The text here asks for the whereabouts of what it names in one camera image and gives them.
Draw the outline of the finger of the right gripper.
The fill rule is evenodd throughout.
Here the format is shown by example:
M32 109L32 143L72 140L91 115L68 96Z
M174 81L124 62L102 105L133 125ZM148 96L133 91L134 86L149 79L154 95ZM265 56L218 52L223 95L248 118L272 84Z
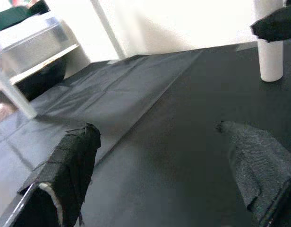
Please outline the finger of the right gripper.
M270 42L291 39L291 3L251 25L252 34Z

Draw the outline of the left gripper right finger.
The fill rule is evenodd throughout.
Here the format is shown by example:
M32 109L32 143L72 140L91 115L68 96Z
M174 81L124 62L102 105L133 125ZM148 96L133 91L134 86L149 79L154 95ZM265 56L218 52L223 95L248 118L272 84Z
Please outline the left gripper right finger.
M269 132L247 124L217 125L247 211L258 227L291 227L291 153Z

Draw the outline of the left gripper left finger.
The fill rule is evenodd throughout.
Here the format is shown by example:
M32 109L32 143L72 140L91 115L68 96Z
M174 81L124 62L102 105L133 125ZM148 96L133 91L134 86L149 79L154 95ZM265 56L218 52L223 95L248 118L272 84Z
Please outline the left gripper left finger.
M1 227L74 227L91 182L100 131L92 124L68 130L39 164L1 216Z

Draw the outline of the black wok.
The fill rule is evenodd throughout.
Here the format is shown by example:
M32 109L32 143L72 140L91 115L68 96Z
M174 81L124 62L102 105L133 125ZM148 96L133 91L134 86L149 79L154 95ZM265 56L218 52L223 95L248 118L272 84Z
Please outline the black wok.
M66 66L66 60L59 58L43 69L16 83L16 86L28 101L31 101L60 83L65 77Z

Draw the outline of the black tablecloth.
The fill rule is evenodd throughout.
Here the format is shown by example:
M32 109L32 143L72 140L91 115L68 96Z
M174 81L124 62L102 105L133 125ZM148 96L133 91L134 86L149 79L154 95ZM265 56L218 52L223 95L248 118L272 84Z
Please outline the black tablecloth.
M235 184L221 121L269 131L291 151L291 41L283 77L260 78L236 45L92 63L0 123L0 227L32 170L67 130L101 133L85 227L257 227Z

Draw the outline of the clear plastic storage box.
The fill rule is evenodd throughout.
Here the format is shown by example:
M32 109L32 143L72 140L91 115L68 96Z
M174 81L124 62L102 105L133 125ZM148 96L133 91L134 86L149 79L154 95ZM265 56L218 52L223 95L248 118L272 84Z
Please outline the clear plastic storage box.
M62 19L52 12L35 15L0 31L2 71L16 84L78 46Z

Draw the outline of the green round lid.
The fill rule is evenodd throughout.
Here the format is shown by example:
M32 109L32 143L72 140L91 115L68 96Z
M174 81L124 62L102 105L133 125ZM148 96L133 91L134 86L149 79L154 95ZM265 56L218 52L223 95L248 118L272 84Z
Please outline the green round lid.
M9 0L11 8L0 12L0 31L17 25L34 15L50 11L45 0Z

